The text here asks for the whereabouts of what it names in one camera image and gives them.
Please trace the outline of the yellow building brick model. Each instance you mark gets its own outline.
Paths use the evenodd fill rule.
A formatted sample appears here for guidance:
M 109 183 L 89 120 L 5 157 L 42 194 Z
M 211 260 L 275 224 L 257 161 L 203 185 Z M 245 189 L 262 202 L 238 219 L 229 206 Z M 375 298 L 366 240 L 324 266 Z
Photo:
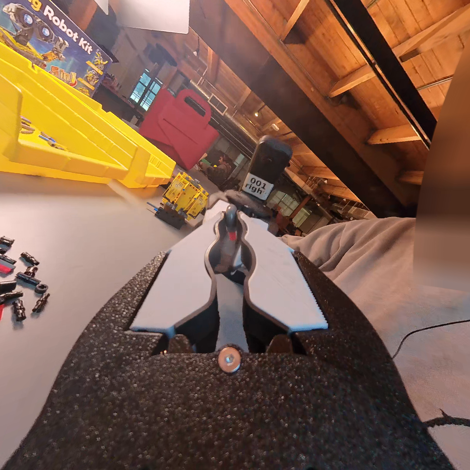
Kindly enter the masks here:
M 199 180 L 179 172 L 163 193 L 155 217 L 179 230 L 205 210 L 208 198 L 209 193 Z

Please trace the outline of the pile of black red pins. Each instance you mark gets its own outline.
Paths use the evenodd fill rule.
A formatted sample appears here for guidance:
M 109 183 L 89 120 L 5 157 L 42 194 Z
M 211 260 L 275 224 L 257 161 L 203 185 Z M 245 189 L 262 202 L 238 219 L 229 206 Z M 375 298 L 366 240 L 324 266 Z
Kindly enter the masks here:
M 39 317 L 50 300 L 49 286 L 38 278 L 40 261 L 22 250 L 14 256 L 15 239 L 0 237 L 0 311 L 7 309 L 15 328 L 22 328 L 27 318 Z

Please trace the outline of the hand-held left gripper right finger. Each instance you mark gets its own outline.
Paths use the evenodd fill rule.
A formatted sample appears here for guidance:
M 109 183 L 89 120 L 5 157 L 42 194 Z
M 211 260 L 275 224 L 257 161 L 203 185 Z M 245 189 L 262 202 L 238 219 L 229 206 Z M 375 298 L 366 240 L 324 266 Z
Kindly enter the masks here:
M 251 353 L 264 353 L 274 337 L 327 330 L 328 322 L 295 251 L 255 219 L 239 213 L 244 280 L 243 327 Z

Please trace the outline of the scattered blue grey brick pins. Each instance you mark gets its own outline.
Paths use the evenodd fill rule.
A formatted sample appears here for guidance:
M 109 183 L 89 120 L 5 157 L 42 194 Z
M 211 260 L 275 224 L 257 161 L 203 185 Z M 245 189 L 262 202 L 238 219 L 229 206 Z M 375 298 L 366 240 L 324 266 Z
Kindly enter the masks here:
M 24 116 L 20 116 L 20 132 L 19 138 L 21 140 L 27 141 L 29 143 L 37 143 L 40 145 L 47 145 L 51 148 L 61 150 L 61 151 L 68 151 L 68 149 L 58 143 L 53 137 L 49 136 L 45 132 L 38 129 L 31 120 Z

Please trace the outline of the person's right forearm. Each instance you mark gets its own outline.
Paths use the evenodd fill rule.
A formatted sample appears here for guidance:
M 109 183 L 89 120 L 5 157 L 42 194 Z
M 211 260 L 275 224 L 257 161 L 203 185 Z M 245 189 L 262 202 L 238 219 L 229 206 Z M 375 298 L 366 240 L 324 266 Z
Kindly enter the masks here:
M 396 284 L 411 273 L 416 218 L 354 220 L 324 226 L 305 237 L 280 238 L 339 285 L 366 279 Z

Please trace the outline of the red bag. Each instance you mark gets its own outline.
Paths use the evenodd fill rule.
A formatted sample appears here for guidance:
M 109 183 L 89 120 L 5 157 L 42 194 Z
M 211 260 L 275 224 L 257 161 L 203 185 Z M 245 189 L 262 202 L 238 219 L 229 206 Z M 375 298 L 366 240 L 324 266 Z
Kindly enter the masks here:
M 211 107 L 193 90 L 173 96 L 160 90 L 145 114 L 139 134 L 176 164 L 191 170 L 219 138 L 210 125 Z

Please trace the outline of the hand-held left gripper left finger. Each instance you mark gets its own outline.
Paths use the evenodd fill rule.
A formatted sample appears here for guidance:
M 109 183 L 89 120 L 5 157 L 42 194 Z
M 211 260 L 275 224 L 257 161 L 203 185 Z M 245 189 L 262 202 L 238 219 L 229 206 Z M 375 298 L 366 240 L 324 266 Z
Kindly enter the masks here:
M 129 330 L 185 336 L 196 352 L 214 352 L 220 328 L 217 285 L 210 251 L 220 240 L 217 213 L 168 251 Z

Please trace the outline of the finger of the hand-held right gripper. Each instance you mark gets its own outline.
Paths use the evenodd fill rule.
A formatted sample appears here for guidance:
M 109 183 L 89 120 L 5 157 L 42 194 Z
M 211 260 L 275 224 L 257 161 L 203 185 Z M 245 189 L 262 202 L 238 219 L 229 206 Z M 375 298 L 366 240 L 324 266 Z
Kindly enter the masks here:
M 246 226 L 246 232 L 264 231 L 276 236 L 276 221 L 274 219 L 260 219 L 256 217 L 249 217 L 245 213 L 240 214 L 240 220 Z
M 205 211 L 206 224 L 220 221 L 221 218 L 225 215 L 226 209 L 229 207 L 229 205 L 229 202 L 218 200 L 211 208 L 207 208 Z

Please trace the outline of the grey bent rod red caps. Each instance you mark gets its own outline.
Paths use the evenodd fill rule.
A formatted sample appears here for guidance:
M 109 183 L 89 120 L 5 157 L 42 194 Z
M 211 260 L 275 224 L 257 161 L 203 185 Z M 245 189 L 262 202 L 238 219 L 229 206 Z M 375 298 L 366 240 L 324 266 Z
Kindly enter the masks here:
M 241 266 L 241 242 L 239 235 L 237 208 L 230 204 L 219 224 L 219 263 L 214 272 L 232 274 Z

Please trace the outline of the printed toy packaging box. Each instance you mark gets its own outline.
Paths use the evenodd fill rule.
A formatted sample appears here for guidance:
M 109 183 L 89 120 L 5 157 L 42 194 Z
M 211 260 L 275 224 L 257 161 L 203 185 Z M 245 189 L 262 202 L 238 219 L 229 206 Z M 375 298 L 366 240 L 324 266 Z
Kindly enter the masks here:
M 51 1 L 2 0 L 0 40 L 90 98 L 113 62 L 106 50 Z

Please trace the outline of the yellow storage bin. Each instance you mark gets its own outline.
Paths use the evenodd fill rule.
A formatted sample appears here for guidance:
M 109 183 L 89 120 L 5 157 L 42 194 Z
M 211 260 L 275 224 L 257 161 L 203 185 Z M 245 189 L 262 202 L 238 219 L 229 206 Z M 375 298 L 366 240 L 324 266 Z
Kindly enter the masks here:
M 93 128 L 109 141 L 103 149 L 124 168 L 123 175 L 113 173 L 112 179 L 128 188 L 168 183 L 175 168 L 171 158 L 141 136 L 134 126 L 105 111 L 95 100 L 84 94 L 80 94 L 80 99 L 93 114 L 89 118 Z
M 124 168 L 103 149 L 109 141 L 90 123 L 81 92 L 1 44 L 1 170 L 8 165 L 112 179 Z M 32 121 L 68 151 L 19 138 L 20 116 Z

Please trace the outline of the grey desk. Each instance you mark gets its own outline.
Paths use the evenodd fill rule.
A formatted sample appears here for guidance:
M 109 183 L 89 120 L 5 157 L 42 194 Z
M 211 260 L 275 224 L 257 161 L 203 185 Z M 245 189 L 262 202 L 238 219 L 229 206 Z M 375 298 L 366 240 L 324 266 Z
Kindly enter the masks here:
M 27 319 L 11 308 L 1 319 L 1 460 L 18 446 L 45 403 L 74 342 L 92 317 L 160 251 L 192 231 L 155 218 L 162 190 L 1 173 L 1 235 L 15 239 L 11 257 L 28 252 L 49 286 L 44 311 Z

